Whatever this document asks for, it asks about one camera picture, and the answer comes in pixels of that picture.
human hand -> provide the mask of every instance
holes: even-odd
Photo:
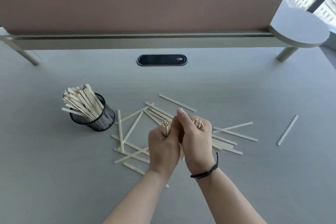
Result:
[[[180,124],[174,117],[168,137],[162,133],[162,125],[151,130],[148,135],[149,170],[160,174],[168,180],[180,158],[179,145]]]
[[[189,171],[192,175],[209,171],[216,164],[212,155],[211,123],[200,117],[188,115],[182,108],[177,109],[177,117],[184,130],[182,147]],[[192,122],[195,119],[202,120],[204,127],[196,128]]]

semicircular side table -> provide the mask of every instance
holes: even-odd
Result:
[[[299,8],[290,8],[283,1],[275,14],[269,31],[280,41],[291,45],[276,57],[287,60],[299,48],[320,46],[329,38],[329,28],[320,18]]]

person's right hand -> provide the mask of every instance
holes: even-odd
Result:
[[[211,123],[200,117],[188,115],[182,108],[177,109],[177,117],[184,130],[182,147],[189,171],[192,175],[209,171],[216,164],[212,155]],[[192,122],[195,119],[200,119],[204,127],[196,128]]]

black bracelet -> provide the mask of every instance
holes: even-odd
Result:
[[[202,179],[202,178],[207,177],[208,175],[210,175],[212,173],[212,171],[214,171],[218,167],[218,152],[216,152],[216,154],[217,154],[217,163],[211,168],[210,171],[204,172],[204,173],[199,174],[199,175],[190,175],[190,177],[198,180],[198,179]]]

forearm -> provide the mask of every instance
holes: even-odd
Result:
[[[166,184],[154,171],[148,171],[103,224],[149,224]]]
[[[216,224],[266,224],[233,182],[219,169],[197,181]]]

